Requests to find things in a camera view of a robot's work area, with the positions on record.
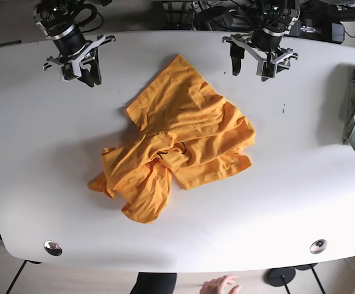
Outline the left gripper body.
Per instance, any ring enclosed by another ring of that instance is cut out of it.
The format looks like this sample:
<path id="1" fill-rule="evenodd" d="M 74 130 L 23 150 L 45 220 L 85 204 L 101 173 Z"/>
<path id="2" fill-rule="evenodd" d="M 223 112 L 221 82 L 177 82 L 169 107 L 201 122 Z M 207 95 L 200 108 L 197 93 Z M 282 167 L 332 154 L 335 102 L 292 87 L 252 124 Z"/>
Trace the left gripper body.
<path id="1" fill-rule="evenodd" d="M 282 38 L 290 33 L 286 29 L 283 32 L 276 32 L 270 29 L 261 29 L 251 34 L 251 40 L 245 46 L 239 46 L 245 49 L 257 61 L 256 75 L 260 77 L 274 77 L 283 70 L 280 67 L 282 55 L 290 48 L 281 48 Z"/>

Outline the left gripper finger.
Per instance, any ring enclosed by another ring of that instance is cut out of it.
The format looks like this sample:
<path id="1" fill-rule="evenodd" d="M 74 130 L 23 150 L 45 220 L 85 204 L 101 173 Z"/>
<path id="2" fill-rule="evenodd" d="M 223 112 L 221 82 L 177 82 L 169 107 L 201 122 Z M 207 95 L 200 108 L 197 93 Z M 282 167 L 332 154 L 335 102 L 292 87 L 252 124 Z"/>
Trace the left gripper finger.
<path id="1" fill-rule="evenodd" d="M 284 53 L 281 57 L 282 59 L 280 61 L 280 67 L 284 69 L 289 69 L 291 66 L 291 60 L 292 59 L 297 60 L 299 55 L 293 50 L 289 50 L 286 53 Z"/>
<path id="2" fill-rule="evenodd" d="M 234 43 L 237 46 L 245 46 L 250 40 L 251 34 L 231 34 L 229 36 L 223 36 L 222 43 L 229 42 Z"/>

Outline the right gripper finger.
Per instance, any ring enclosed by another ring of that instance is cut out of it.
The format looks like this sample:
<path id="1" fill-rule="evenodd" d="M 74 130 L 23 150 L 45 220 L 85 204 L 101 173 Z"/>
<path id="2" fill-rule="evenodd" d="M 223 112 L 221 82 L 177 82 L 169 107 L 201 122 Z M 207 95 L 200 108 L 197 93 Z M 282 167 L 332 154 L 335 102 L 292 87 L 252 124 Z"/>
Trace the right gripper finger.
<path id="1" fill-rule="evenodd" d="M 43 69 L 47 70 L 49 68 L 51 68 L 52 66 L 61 66 L 61 61 L 59 59 L 56 59 L 52 56 L 50 56 L 49 58 L 47 58 L 47 62 L 43 65 Z"/>
<path id="2" fill-rule="evenodd" d="M 106 36 L 106 35 L 98 35 L 97 36 L 97 41 L 100 41 L 101 45 L 105 45 L 105 44 L 107 44 L 109 42 L 115 42 L 116 38 L 113 35 L 108 35 L 108 36 Z"/>

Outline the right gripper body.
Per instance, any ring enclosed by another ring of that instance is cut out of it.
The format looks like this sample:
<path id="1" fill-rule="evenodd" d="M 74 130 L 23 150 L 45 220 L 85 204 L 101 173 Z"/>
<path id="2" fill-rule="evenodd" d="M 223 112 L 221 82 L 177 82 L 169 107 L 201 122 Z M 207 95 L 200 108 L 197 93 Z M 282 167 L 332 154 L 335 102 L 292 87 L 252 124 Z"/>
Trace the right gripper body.
<path id="1" fill-rule="evenodd" d="M 48 36 L 59 51 L 58 57 L 61 66 L 56 66 L 62 81 L 77 80 L 81 77 L 80 62 L 90 55 L 94 49 L 98 49 L 100 41 L 88 40 L 79 32 L 70 32 L 66 35 Z"/>

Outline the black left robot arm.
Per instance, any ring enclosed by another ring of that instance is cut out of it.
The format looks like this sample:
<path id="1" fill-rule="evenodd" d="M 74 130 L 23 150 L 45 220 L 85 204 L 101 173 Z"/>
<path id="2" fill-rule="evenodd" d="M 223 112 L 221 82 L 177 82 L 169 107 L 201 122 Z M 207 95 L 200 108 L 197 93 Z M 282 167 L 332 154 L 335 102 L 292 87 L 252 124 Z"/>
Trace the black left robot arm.
<path id="1" fill-rule="evenodd" d="M 240 73 L 245 53 L 257 61 L 256 75 L 262 81 L 290 69 L 291 59 L 298 59 L 298 54 L 280 43 L 299 19 L 299 1 L 256 1 L 244 14 L 249 28 L 223 37 L 230 44 L 233 76 Z"/>

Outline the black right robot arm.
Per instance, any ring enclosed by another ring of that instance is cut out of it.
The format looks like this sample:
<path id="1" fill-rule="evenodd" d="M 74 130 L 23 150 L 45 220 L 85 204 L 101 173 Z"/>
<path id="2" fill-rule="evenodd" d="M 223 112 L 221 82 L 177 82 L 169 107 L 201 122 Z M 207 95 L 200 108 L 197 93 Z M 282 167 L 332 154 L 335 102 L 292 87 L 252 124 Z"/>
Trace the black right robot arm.
<path id="1" fill-rule="evenodd" d="M 100 28 L 82 30 L 96 17 L 104 24 L 104 17 L 88 1 L 39 1 L 34 7 L 33 20 L 59 51 L 58 57 L 47 58 L 43 69 L 56 66 L 63 81 L 78 80 L 91 88 L 100 85 L 99 47 L 116 38 L 103 34 L 96 40 L 85 38 L 86 33 Z"/>

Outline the person's bare hand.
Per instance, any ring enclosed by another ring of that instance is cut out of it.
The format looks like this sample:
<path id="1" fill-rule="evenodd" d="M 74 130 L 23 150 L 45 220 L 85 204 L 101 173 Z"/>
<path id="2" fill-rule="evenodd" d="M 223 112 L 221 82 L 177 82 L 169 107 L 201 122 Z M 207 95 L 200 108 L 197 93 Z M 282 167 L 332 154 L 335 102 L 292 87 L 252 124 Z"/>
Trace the person's bare hand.
<path id="1" fill-rule="evenodd" d="M 200 294 L 238 294 L 241 286 L 234 285 L 237 276 L 223 276 L 210 281 L 204 282 L 199 293 Z"/>

